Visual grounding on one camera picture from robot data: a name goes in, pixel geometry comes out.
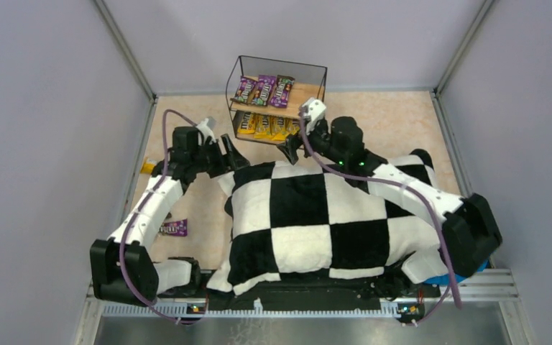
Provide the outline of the yellow candy bag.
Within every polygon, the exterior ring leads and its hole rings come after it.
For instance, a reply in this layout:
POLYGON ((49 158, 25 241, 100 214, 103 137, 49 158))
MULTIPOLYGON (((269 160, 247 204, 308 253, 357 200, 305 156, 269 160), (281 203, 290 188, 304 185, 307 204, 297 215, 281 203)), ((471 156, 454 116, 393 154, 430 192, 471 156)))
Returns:
POLYGON ((284 139, 287 139, 291 135, 296 135, 299 132, 299 130, 300 130, 300 125, 299 125, 298 119, 286 119, 284 139))

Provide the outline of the purple brown candy bag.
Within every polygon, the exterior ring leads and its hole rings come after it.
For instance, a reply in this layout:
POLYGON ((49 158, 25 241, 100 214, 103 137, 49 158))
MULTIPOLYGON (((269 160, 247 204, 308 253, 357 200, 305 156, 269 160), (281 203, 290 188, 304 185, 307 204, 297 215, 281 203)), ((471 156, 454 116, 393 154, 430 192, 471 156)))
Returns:
POLYGON ((287 108, 290 92, 294 83, 295 79, 293 77, 278 75, 275 90, 269 100, 269 105, 279 109, 287 108))

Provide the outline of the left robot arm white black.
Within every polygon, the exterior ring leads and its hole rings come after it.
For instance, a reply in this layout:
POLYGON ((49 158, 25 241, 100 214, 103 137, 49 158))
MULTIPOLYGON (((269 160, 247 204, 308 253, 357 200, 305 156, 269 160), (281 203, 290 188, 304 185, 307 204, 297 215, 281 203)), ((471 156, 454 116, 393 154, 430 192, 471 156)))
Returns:
POLYGON ((197 175, 215 178, 248 167, 250 162, 228 135, 216 139, 204 125, 175 128, 166 153, 122 224, 107 239, 91 245, 93 293, 100 300, 146 306, 168 290, 194 295, 201 286, 198 260, 171 257, 153 262, 149 249, 197 175))

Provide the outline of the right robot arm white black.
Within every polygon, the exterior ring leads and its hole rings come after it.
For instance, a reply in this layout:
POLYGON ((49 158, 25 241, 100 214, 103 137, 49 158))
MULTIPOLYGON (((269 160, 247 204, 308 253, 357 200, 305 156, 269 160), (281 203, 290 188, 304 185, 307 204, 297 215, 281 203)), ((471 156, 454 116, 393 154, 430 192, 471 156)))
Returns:
POLYGON ((443 192, 403 172, 365 147, 364 133, 350 116, 303 123, 302 129, 277 145, 290 163, 298 161, 299 149, 315 160, 325 157, 336 164, 333 172, 350 185, 366 183, 368 194, 394 203, 435 229, 437 243, 416 249, 402 264, 401 270, 411 282, 445 275, 455 285, 459 277, 477 272, 502 244, 499 226, 484 196, 443 192))

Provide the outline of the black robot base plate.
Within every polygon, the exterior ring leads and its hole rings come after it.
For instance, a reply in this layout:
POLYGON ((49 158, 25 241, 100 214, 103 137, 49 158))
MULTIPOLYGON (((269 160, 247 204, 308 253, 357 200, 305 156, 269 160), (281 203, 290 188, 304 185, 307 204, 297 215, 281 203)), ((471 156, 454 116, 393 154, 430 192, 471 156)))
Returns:
POLYGON ((211 276, 211 271, 202 272, 196 284, 171 288, 158 297, 207 301, 210 311, 244 311, 256 306, 265 311, 370 311, 397 298, 417 300, 438 294, 432 287, 412 284, 400 272, 353 280, 331 279, 320 272, 286 274, 281 281, 260 282, 241 295, 209 290, 211 276))

